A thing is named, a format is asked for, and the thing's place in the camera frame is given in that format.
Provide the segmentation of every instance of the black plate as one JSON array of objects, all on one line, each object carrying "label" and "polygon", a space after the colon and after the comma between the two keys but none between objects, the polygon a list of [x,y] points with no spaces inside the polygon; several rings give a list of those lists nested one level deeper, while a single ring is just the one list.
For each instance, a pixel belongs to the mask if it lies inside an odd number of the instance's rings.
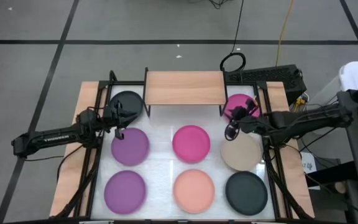
[{"label": "black plate", "polygon": [[236,172],[227,180],[226,198],[235,211],[256,215],[266,206],[267,189],[257,175],[247,171]]},{"label": "black plate", "polygon": [[135,112],[137,113],[137,117],[142,114],[143,99],[134,91],[122,91],[117,93],[111,98],[110,107],[113,108],[117,101],[120,101],[123,110]]}]

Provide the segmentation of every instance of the yellow cable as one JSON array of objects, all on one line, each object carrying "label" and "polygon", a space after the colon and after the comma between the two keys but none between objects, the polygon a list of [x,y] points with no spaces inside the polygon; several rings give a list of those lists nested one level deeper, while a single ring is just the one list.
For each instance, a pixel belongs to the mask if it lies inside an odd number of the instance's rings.
[{"label": "yellow cable", "polygon": [[278,64],[278,57],[280,56],[281,41],[282,41],[282,39],[284,37],[284,31],[285,31],[285,26],[287,25],[287,20],[290,17],[290,14],[291,14],[291,11],[292,11],[293,2],[294,2],[294,0],[291,0],[290,8],[288,9],[287,16],[285,17],[283,29],[281,30],[280,39],[278,40],[277,56],[276,56],[276,67],[277,67],[277,64]]}]

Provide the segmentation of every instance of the black floor line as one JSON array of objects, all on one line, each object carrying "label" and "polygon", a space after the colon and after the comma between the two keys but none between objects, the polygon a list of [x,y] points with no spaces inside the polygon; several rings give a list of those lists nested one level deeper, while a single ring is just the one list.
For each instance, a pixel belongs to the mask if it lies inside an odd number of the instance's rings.
[{"label": "black floor line", "polygon": [[[0,40],[0,44],[59,44],[60,40]],[[233,44],[233,40],[65,40],[78,45]],[[240,45],[277,45],[278,40],[237,40]],[[283,40],[282,45],[358,45],[358,40]]]},{"label": "black floor line", "polygon": [[345,0],[339,0],[339,1],[341,2],[341,5],[342,5],[342,8],[343,8],[343,10],[344,10],[344,12],[346,14],[346,17],[347,17],[347,19],[349,20],[349,23],[352,26],[354,35],[356,35],[357,40],[358,40],[358,27],[356,25],[356,22],[355,22],[353,16],[352,16],[352,13],[351,13],[349,7],[347,6],[347,3],[346,3]]},{"label": "black floor line", "polygon": [[[78,2],[79,2],[79,0],[73,1],[73,5],[72,5],[70,13],[68,15],[68,19],[66,21],[62,36],[60,37],[59,45],[56,49],[55,55],[53,56],[53,60],[50,65],[49,72],[48,72],[47,78],[44,83],[44,87],[42,88],[40,98],[38,100],[37,106],[35,107],[35,111],[34,111],[32,119],[31,119],[30,126],[29,126],[29,131],[35,131],[35,128],[37,127],[38,120],[40,118],[42,108],[44,107],[44,103],[45,103],[45,100],[46,100],[46,97],[47,97],[47,94],[49,91],[50,84],[52,82],[53,75],[55,74],[55,70],[56,70],[60,55],[62,54],[64,40],[67,38],[67,34],[70,29],[71,23],[73,21],[74,13],[78,6]],[[9,180],[7,189],[5,191],[4,197],[1,202],[0,224],[2,224],[5,220],[5,216],[6,216],[8,208],[9,208],[9,204],[11,203],[13,193],[16,189],[17,181],[19,180],[20,173],[22,172],[22,169],[23,169],[23,165],[24,165],[24,160],[17,159],[15,168],[11,175],[11,179]]]}]

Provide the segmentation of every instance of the wooden shelf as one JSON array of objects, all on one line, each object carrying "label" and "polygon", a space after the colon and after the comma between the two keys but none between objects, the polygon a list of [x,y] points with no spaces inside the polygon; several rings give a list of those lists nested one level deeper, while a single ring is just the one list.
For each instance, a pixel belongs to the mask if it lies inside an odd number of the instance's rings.
[{"label": "wooden shelf", "polygon": [[223,72],[147,72],[146,105],[224,105]]}]

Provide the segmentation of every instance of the pink plate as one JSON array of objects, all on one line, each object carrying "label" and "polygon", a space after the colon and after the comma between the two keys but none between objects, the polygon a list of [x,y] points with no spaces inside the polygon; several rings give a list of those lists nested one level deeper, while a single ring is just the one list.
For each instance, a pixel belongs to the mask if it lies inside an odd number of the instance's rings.
[{"label": "pink plate", "polygon": [[[254,100],[254,99],[252,97],[250,97],[249,95],[245,95],[245,94],[231,95],[227,99],[227,105],[226,105],[226,108],[224,109],[224,114],[231,117],[231,112],[229,110],[233,110],[237,106],[242,106],[244,108],[247,108],[247,105],[246,105],[247,100]],[[252,115],[254,117],[259,117],[259,113],[260,113],[259,108],[257,108],[256,111]]]},{"label": "pink plate", "polygon": [[195,163],[206,157],[211,147],[211,141],[204,129],[195,125],[187,125],[175,133],[172,146],[179,159]]}]

